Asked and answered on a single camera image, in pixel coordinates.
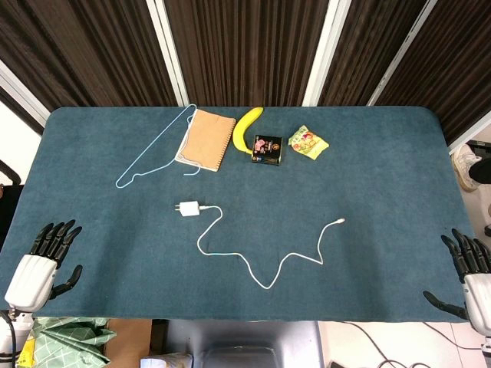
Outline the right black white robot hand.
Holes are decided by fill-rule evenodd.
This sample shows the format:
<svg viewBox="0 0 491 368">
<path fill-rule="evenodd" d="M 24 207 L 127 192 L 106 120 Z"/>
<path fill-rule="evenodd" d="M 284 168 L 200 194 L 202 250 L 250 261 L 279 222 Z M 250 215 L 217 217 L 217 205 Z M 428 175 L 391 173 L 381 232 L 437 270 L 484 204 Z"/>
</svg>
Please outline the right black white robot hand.
<svg viewBox="0 0 491 368">
<path fill-rule="evenodd" d="M 491 327 L 491 249 L 455 228 L 452 234 L 452 238 L 442 235 L 441 239 L 450 252 L 465 305 L 445 303 L 429 291 L 424 291 L 423 296 L 438 310 L 469 322 L 482 320 Z"/>
</svg>

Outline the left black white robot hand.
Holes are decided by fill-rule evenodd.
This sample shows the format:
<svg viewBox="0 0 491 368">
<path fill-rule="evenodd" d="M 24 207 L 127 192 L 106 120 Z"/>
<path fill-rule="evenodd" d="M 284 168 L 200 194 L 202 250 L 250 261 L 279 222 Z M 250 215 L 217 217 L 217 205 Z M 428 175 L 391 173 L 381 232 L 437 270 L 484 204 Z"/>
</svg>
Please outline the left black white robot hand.
<svg viewBox="0 0 491 368">
<path fill-rule="evenodd" d="M 30 252 L 21 258 L 6 291 L 5 301 L 12 310 L 34 313 L 76 285 L 83 270 L 80 264 L 64 283 L 56 285 L 54 280 L 81 231 L 73 219 L 49 223 L 41 229 Z"/>
</svg>

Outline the white plastic block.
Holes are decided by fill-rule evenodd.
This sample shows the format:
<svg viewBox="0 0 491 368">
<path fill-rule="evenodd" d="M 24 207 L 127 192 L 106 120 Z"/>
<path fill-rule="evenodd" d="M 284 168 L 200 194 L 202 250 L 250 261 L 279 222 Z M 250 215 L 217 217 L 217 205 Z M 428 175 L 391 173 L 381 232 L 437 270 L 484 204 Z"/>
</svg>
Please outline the white plastic block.
<svg viewBox="0 0 491 368">
<path fill-rule="evenodd" d="M 200 214 L 200 207 L 197 201 L 180 202 L 174 206 L 174 210 L 182 217 L 197 216 Z"/>
</svg>

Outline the green patterned bag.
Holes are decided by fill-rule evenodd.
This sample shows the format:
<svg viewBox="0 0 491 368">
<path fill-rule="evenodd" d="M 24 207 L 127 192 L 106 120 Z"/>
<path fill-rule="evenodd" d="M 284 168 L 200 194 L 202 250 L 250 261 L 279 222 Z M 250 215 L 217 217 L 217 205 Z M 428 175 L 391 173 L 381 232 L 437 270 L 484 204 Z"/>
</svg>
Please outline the green patterned bag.
<svg viewBox="0 0 491 368">
<path fill-rule="evenodd" d="M 104 346 L 117 333 L 103 317 L 35 319 L 33 368 L 104 368 L 110 359 Z"/>
</svg>

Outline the yellow printed packet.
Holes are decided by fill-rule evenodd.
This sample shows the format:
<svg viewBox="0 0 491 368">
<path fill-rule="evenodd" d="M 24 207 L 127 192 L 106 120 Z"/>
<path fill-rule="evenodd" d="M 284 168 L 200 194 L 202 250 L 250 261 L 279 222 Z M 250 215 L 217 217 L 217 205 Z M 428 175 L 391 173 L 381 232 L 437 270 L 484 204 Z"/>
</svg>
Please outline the yellow printed packet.
<svg viewBox="0 0 491 368">
<path fill-rule="evenodd" d="M 35 368 L 35 338 L 29 337 L 16 362 L 17 368 Z"/>
</svg>

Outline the black trouser leg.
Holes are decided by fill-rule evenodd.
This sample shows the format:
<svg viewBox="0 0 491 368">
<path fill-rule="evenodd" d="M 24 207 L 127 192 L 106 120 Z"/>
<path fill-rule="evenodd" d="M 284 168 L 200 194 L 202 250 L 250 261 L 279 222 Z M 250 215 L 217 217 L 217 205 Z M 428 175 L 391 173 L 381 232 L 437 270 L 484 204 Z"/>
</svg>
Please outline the black trouser leg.
<svg viewBox="0 0 491 368">
<path fill-rule="evenodd" d="M 474 163 L 469 169 L 469 176 L 479 184 L 491 185 L 491 157 Z"/>
</svg>

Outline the beige sneaker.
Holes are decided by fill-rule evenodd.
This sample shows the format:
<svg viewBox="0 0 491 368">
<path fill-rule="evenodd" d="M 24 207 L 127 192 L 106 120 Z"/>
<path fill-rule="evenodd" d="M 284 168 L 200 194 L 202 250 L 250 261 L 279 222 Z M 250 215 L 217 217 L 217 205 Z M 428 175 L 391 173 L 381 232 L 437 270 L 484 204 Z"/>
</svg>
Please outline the beige sneaker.
<svg viewBox="0 0 491 368">
<path fill-rule="evenodd" d="M 466 192 L 473 192 L 479 186 L 479 183 L 470 177 L 469 171 L 471 166 L 478 163 L 481 159 L 467 144 L 463 144 L 452 155 L 453 168 L 457 174 L 458 182 Z"/>
</svg>

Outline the blue table cloth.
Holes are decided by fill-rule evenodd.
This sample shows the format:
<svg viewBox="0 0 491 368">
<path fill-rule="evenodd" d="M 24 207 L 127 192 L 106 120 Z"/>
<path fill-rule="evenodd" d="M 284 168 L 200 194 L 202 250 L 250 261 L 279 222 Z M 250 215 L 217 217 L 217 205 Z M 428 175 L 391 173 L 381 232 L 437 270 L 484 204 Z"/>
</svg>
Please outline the blue table cloth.
<svg viewBox="0 0 491 368">
<path fill-rule="evenodd" d="M 423 296 L 463 304 L 441 235 L 471 235 L 437 117 L 423 107 L 270 107 L 249 128 L 288 139 L 306 125 L 329 147 L 285 146 L 279 166 L 230 146 L 217 172 L 174 162 L 120 174 L 179 107 L 63 107 L 46 124 L 0 251 L 0 308 L 48 223 L 82 231 L 58 271 L 81 278 L 48 317 L 452 320 Z M 121 180 L 168 163 L 188 112 Z M 200 214 L 182 217 L 180 202 Z"/>
</svg>

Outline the white blue packet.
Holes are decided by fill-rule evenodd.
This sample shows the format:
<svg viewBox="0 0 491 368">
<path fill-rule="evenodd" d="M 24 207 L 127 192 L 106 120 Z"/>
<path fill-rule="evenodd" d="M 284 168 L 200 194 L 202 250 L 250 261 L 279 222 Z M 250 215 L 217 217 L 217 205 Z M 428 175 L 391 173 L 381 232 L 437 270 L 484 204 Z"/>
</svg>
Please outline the white blue packet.
<svg viewBox="0 0 491 368">
<path fill-rule="evenodd" d="M 192 368 L 193 356 L 186 353 L 170 353 L 148 356 L 140 360 L 140 368 Z"/>
</svg>

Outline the grey chair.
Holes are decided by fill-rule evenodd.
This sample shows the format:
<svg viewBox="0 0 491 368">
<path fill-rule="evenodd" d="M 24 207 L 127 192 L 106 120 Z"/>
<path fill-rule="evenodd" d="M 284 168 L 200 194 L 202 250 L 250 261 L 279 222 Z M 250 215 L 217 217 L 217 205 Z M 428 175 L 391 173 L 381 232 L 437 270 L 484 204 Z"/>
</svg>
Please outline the grey chair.
<svg viewBox="0 0 491 368">
<path fill-rule="evenodd" d="M 192 368 L 325 368 L 316 321 L 165 320 L 158 351 Z"/>
</svg>

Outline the brown spiral notebook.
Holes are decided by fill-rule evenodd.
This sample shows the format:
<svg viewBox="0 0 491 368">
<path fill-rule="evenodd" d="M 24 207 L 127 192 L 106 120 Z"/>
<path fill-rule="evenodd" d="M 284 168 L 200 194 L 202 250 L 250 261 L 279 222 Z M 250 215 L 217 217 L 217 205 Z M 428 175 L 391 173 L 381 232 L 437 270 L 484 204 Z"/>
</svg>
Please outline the brown spiral notebook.
<svg viewBox="0 0 491 368">
<path fill-rule="evenodd" d="M 175 160 L 217 172 L 229 145 L 236 120 L 197 109 L 192 116 Z"/>
</svg>

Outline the yellow green snack packet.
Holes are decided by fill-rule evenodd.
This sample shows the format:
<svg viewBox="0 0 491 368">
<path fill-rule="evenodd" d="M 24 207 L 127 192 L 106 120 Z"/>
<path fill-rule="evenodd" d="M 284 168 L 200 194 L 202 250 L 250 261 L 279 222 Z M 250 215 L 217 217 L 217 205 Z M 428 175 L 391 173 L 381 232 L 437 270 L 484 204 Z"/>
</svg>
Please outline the yellow green snack packet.
<svg viewBox="0 0 491 368">
<path fill-rule="evenodd" d="M 302 125 L 288 139 L 289 146 L 295 151 L 310 159 L 316 160 L 329 144 L 313 133 L 306 125 Z"/>
</svg>

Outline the black printed box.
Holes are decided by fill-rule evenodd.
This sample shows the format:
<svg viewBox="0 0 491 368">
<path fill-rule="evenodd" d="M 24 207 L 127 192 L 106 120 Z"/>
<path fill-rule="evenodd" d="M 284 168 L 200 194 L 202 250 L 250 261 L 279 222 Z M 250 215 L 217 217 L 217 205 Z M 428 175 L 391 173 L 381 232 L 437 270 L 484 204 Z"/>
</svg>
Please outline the black printed box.
<svg viewBox="0 0 491 368">
<path fill-rule="evenodd" d="M 283 139 L 277 136 L 256 135 L 252 148 L 252 162 L 279 166 Z"/>
</svg>

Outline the yellow banana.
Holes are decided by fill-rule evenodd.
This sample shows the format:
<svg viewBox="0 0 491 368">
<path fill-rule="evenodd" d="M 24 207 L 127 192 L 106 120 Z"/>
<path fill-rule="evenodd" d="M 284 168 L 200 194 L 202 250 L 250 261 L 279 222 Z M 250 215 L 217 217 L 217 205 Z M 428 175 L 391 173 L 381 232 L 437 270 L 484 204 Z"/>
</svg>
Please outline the yellow banana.
<svg viewBox="0 0 491 368">
<path fill-rule="evenodd" d="M 235 125 L 232 133 L 232 142 L 234 147 L 240 151 L 252 155 L 252 150 L 247 147 L 245 133 L 247 129 L 262 115 L 263 107 L 254 107 L 244 114 L 239 122 Z"/>
</svg>

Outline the white partition frame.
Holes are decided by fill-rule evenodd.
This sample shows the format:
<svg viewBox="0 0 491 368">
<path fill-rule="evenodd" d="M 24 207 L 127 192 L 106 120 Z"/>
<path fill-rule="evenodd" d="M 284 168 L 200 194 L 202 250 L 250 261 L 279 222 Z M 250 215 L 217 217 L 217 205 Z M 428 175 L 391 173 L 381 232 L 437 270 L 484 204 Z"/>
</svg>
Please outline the white partition frame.
<svg viewBox="0 0 491 368">
<path fill-rule="evenodd" d="M 0 90 L 28 115 L 25 123 L 41 136 L 51 112 L 2 59 L 0 59 Z"/>
<path fill-rule="evenodd" d="M 303 107 L 315 107 L 319 103 L 350 7 L 351 0 L 329 0 L 302 101 Z"/>
<path fill-rule="evenodd" d="M 457 149 L 469 140 L 474 138 L 475 135 L 482 132 L 491 124 L 491 110 L 475 122 L 468 130 L 458 136 L 449 146 L 448 153 L 452 155 Z"/>
<path fill-rule="evenodd" d="M 430 16 L 430 13 L 433 11 L 437 3 L 438 0 L 426 0 L 420 13 L 418 14 L 417 18 L 412 24 L 410 30 L 408 31 L 406 38 L 402 42 L 397 53 L 395 54 L 394 58 L 390 62 L 389 66 L 387 67 L 387 70 L 384 72 L 384 75 L 380 79 L 374 92 L 372 93 L 370 99 L 368 100 L 367 102 L 368 106 L 374 106 L 376 102 L 379 100 L 380 96 L 382 95 L 382 92 L 384 91 L 385 87 L 388 85 L 390 79 L 393 77 L 399 64 L 403 60 L 410 46 L 413 44 L 416 36 L 420 32 L 421 28 L 424 26 L 426 20 Z"/>
<path fill-rule="evenodd" d="M 189 97 L 166 12 L 165 1 L 146 0 L 146 2 L 176 102 L 181 107 L 186 106 L 189 104 Z"/>
</svg>

